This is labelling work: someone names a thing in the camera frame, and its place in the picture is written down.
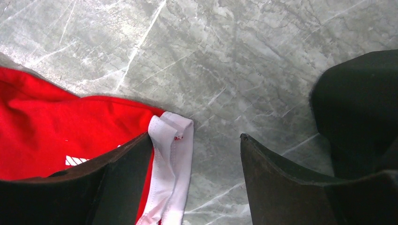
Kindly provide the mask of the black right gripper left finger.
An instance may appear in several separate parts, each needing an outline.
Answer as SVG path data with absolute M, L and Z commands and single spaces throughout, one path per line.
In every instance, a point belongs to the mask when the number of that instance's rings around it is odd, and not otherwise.
M 144 133 L 49 177 L 0 183 L 3 225 L 132 225 L 153 152 Z

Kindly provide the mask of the red white underwear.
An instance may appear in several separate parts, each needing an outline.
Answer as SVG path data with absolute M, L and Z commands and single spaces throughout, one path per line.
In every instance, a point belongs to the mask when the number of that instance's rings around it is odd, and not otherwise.
M 110 96 L 78 97 L 24 71 L 0 70 L 0 181 L 52 174 L 149 134 L 153 152 L 134 225 L 180 225 L 194 123 Z

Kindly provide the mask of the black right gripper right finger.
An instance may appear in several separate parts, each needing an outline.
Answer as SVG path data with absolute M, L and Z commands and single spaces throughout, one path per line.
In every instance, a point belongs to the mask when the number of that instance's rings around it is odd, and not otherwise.
M 355 180 L 305 168 L 248 134 L 240 155 L 255 225 L 395 225 L 398 172 L 384 170 Z

